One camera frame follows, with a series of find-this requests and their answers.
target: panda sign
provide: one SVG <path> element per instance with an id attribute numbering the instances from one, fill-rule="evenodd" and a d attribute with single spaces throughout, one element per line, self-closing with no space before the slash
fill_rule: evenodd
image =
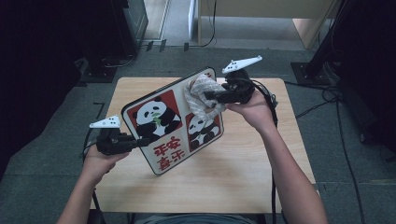
<path id="1" fill-rule="evenodd" d="M 150 144 L 140 149 L 156 175 L 167 172 L 223 133 L 221 114 L 203 121 L 192 114 L 184 98 L 183 86 L 202 74 L 216 80 L 215 71 L 206 68 L 122 109 L 122 118 L 134 138 L 149 139 Z"/>

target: hand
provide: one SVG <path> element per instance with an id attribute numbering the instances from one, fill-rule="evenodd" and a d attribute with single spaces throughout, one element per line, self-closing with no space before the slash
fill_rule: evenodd
<path id="1" fill-rule="evenodd" d="M 102 180 L 103 175 L 116 166 L 116 162 L 124 159 L 129 152 L 112 156 L 99 152 L 96 145 L 90 147 L 82 167 L 81 178 L 85 178 L 95 186 Z"/>
<path id="2" fill-rule="evenodd" d="M 266 127 L 275 127 L 271 109 L 259 91 L 254 91 L 245 105 L 228 104 L 227 109 L 241 114 L 250 126 L 258 131 Z"/>

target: person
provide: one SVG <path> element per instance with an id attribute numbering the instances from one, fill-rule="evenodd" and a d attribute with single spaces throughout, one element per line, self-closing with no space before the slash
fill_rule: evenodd
<path id="1" fill-rule="evenodd" d="M 317 191 L 291 156 L 262 94 L 254 91 L 247 104 L 228 104 L 226 107 L 242 115 L 262 137 L 286 220 L 289 223 L 327 223 L 324 205 Z M 117 161 L 127 156 L 128 153 L 105 156 L 98 152 L 96 146 L 92 146 L 58 223 L 87 223 L 95 186 Z"/>

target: table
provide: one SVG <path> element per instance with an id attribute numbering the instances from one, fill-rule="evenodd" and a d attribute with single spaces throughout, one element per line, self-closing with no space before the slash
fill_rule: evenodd
<path id="1" fill-rule="evenodd" d="M 201 17 L 213 17 L 215 0 L 197 1 L 198 44 L 201 45 Z M 217 17 L 292 18 L 306 49 L 318 37 L 326 19 L 334 14 L 338 0 L 216 0 Z"/>
<path id="2" fill-rule="evenodd" d="M 174 77 L 123 77 L 107 117 L 147 93 L 177 80 Z M 278 129 L 311 183 L 315 178 L 283 80 L 257 78 L 279 104 Z M 104 212 L 132 213 L 271 213 L 271 167 L 259 134 L 242 116 L 222 113 L 224 134 L 167 173 L 152 173 L 140 149 L 133 149 L 97 185 Z M 122 123 L 121 130 L 129 133 Z M 276 199 L 276 209 L 280 203 Z"/>

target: panda illustration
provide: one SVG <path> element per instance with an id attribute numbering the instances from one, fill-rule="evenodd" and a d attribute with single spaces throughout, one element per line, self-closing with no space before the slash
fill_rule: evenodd
<path id="1" fill-rule="evenodd" d="M 136 132 L 141 138 L 149 138 L 150 143 L 176 130 L 180 124 L 180 116 L 157 96 L 153 101 L 145 103 L 137 112 Z"/>
<path id="2" fill-rule="evenodd" d="M 192 117 L 189 126 L 190 146 L 193 151 L 200 145 L 212 140 L 219 133 L 219 126 L 213 119 L 203 121 L 197 116 Z"/>

